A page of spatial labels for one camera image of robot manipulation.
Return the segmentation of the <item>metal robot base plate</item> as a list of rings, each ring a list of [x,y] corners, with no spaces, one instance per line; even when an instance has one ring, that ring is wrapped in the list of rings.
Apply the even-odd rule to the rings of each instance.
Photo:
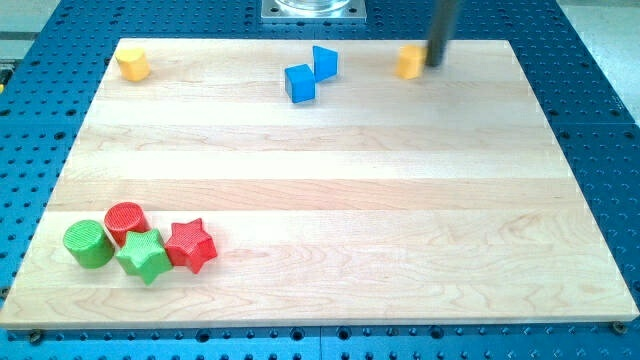
[[[365,0],[261,0],[262,23],[365,22]]]

